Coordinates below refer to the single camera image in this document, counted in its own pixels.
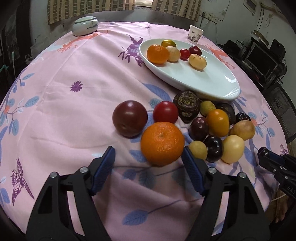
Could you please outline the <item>person's left hand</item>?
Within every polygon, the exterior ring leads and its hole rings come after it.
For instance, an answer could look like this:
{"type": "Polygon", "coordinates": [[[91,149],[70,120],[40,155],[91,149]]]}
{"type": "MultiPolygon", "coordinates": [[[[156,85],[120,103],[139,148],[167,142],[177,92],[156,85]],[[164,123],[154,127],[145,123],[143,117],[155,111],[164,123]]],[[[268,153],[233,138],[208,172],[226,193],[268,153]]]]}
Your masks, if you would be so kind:
{"type": "Polygon", "coordinates": [[[288,210],[288,196],[286,194],[281,194],[271,202],[276,204],[275,223],[283,221],[288,210]]]}

